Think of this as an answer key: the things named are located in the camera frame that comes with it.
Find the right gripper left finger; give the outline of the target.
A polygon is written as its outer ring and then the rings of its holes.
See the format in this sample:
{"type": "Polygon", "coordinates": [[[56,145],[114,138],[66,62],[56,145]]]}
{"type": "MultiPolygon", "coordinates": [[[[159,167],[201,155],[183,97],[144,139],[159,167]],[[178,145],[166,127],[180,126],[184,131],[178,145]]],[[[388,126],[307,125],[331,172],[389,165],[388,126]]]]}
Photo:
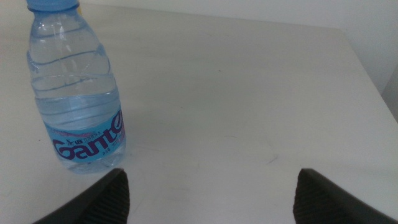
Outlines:
{"type": "Polygon", "coordinates": [[[126,224],[129,210],[127,174],[117,168],[34,224],[126,224]]]}

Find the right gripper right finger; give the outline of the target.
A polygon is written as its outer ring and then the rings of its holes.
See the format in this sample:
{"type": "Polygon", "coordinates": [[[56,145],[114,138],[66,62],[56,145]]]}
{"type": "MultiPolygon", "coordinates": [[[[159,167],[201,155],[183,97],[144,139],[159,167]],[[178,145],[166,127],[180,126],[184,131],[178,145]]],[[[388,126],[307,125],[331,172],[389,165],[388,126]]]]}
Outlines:
{"type": "Polygon", "coordinates": [[[314,169],[298,174],[293,214],[299,224],[397,224],[314,169]]]}

